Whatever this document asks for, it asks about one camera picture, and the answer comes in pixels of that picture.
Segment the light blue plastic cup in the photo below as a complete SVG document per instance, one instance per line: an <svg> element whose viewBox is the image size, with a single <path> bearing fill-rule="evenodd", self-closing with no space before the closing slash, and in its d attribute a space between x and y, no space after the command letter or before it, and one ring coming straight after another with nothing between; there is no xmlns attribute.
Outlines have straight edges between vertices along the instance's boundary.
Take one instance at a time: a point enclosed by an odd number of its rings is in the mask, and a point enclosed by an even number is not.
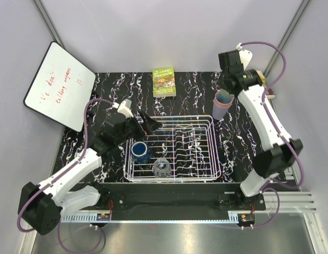
<svg viewBox="0 0 328 254"><path fill-rule="evenodd" d="M215 98L217 100L217 102L221 103L221 104L230 104L233 100L233 96L231 95L230 97L222 97L218 95L219 91L217 92Z"/></svg>

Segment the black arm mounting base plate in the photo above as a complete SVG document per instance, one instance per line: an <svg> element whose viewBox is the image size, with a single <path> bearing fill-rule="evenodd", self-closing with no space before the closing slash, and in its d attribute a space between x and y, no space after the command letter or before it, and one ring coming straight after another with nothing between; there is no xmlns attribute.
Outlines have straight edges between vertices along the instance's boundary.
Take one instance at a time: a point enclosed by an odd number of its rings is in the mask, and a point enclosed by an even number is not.
<svg viewBox="0 0 328 254"><path fill-rule="evenodd" d="M238 183L103 183L114 221L226 220L229 211L267 210L262 194L244 197Z"/></svg>

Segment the pink plastic cup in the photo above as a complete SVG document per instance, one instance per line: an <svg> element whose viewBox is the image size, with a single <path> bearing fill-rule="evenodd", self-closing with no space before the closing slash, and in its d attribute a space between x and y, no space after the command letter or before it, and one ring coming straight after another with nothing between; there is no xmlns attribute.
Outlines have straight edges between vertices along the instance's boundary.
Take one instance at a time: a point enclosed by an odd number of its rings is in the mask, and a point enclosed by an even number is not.
<svg viewBox="0 0 328 254"><path fill-rule="evenodd" d="M214 103L220 108L229 108L234 100L234 96L224 89L219 90L215 94Z"/></svg>

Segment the lilac plastic cup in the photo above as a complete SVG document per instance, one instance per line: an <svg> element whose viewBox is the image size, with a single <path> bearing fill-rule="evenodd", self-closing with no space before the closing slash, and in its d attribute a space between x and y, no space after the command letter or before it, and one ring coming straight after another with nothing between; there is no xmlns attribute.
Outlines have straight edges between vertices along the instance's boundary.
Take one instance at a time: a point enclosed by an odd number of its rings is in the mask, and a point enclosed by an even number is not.
<svg viewBox="0 0 328 254"><path fill-rule="evenodd" d="M212 117L215 120L223 119L230 106L231 106L231 104L221 104L221 103L215 101L213 108L212 108Z"/></svg>

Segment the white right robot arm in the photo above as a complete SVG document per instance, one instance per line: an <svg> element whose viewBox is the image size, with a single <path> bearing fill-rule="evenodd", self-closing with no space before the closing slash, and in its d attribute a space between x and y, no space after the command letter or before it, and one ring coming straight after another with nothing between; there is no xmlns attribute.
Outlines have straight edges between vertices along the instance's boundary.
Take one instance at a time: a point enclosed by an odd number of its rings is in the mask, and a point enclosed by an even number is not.
<svg viewBox="0 0 328 254"><path fill-rule="evenodd" d="M303 143L293 139L283 128L270 102L264 95L263 81L254 69L246 70L252 58L248 50L232 50L218 55L221 68L221 84L245 107L259 134L263 151L252 162L253 169L240 184L241 193L235 196L235 204L246 210L267 181L277 177L295 162Z"/></svg>

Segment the light green plastic cup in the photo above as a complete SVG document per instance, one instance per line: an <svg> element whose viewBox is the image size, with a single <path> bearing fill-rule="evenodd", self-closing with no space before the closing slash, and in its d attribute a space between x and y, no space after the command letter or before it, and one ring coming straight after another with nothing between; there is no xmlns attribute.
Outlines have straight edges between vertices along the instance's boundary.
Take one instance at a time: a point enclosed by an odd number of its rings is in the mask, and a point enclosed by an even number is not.
<svg viewBox="0 0 328 254"><path fill-rule="evenodd" d="M219 96L222 96L222 97L230 97L231 95L224 89L221 89L218 93Z"/></svg>

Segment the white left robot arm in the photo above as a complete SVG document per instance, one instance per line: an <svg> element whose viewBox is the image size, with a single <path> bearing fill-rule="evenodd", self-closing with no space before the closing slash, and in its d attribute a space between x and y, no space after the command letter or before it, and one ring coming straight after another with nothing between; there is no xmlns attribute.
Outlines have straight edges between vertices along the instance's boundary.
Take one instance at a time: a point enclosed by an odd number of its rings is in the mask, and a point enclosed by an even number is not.
<svg viewBox="0 0 328 254"><path fill-rule="evenodd" d="M110 204L109 191L97 182L82 189L71 189L86 175L102 166L108 154L129 139L143 140L162 127L160 122L138 110L142 122L133 116L114 113L82 153L48 179L35 185L27 183L21 190L17 225L25 220L40 235L51 232L68 214L94 206L101 210Z"/></svg>

